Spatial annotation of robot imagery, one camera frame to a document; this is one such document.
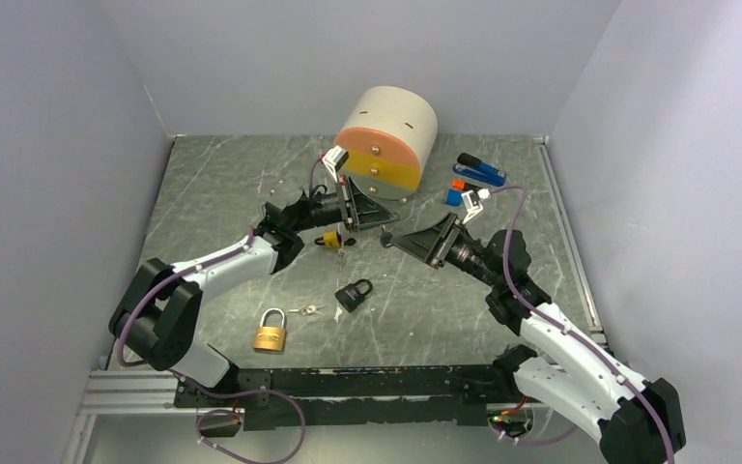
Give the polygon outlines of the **black head key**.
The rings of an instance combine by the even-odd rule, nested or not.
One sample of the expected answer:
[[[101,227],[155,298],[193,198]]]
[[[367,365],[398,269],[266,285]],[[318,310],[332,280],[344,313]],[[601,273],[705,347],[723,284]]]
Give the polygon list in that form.
[[[384,226],[382,226],[381,233],[379,236],[380,245],[383,248],[390,248],[392,247],[391,240],[392,240],[392,234]]]

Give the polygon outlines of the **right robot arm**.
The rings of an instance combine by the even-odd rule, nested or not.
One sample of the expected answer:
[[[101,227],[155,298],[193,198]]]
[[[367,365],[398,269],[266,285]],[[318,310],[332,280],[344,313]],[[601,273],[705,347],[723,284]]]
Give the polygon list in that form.
[[[521,232],[502,229],[483,244],[450,213],[423,230],[384,232],[380,242],[489,286],[490,313],[523,340],[493,362],[501,399],[524,395],[545,403],[591,437],[609,463],[672,463],[686,446],[677,389],[664,378],[646,379],[564,315],[528,275]]]

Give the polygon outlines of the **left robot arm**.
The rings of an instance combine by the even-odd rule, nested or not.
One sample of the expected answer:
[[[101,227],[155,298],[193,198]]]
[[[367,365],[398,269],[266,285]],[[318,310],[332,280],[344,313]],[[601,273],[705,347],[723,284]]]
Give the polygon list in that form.
[[[195,338],[203,304],[237,286],[287,268],[304,247],[300,232],[343,225],[356,233],[397,221],[398,214],[340,176],[334,191],[314,190],[283,208],[270,202],[240,241],[193,260],[167,264],[153,258],[133,276],[110,317],[118,363],[130,349],[138,363],[172,371],[199,384],[214,406],[229,404],[239,390],[239,367]]]

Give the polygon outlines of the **black padlock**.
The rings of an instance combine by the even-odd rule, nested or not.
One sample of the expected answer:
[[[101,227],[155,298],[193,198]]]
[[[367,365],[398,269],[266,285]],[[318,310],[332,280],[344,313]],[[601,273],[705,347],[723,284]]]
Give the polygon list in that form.
[[[346,284],[335,292],[334,297],[343,310],[353,312],[365,302],[373,289],[372,282],[363,278]]]

